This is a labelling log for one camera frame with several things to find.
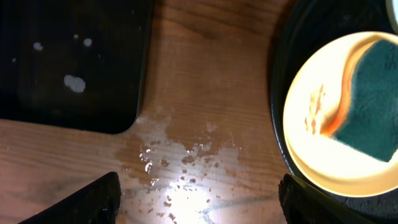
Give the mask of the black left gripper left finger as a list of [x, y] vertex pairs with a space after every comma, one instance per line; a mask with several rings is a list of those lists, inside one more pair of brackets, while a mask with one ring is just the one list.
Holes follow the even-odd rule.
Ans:
[[121, 203], [116, 172], [109, 172], [21, 224], [115, 224]]

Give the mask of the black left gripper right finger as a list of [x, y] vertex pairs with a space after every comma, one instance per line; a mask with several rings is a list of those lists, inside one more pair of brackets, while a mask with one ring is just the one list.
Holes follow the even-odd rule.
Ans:
[[366, 224], [371, 220], [342, 206], [292, 174], [279, 184], [279, 202], [288, 224]]

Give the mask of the yellow plate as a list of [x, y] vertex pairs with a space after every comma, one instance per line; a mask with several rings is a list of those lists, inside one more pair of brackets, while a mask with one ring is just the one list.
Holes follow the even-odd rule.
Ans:
[[397, 36], [357, 32], [317, 50], [297, 72], [286, 97], [283, 130], [301, 173], [323, 190], [347, 197], [369, 197], [397, 188], [397, 150], [379, 161], [321, 134], [334, 120], [341, 98], [343, 70], [358, 45]]

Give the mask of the green and yellow sponge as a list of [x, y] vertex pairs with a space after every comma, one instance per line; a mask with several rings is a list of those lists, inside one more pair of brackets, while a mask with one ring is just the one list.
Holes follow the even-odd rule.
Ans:
[[382, 162], [397, 150], [397, 44], [358, 45], [343, 70], [334, 120], [321, 134]]

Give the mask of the mint green plate with stain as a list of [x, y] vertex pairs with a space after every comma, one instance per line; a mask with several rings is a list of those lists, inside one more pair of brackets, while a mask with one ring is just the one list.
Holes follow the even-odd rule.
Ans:
[[398, 33], [398, 0], [386, 0], [386, 11], [390, 25]]

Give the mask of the black rectangular water tray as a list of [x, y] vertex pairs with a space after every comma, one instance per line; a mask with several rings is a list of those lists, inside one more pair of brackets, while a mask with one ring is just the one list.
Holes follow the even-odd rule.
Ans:
[[138, 117], [154, 2], [1, 0], [1, 118], [119, 134]]

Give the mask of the round black serving tray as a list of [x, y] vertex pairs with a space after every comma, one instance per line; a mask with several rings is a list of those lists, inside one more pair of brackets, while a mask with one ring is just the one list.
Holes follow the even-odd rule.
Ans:
[[286, 11], [284, 28], [269, 62], [269, 97], [277, 144], [289, 170], [304, 178], [288, 153], [282, 128], [284, 102], [299, 68], [318, 49], [344, 35], [362, 31], [393, 34], [384, 0], [298, 0]]

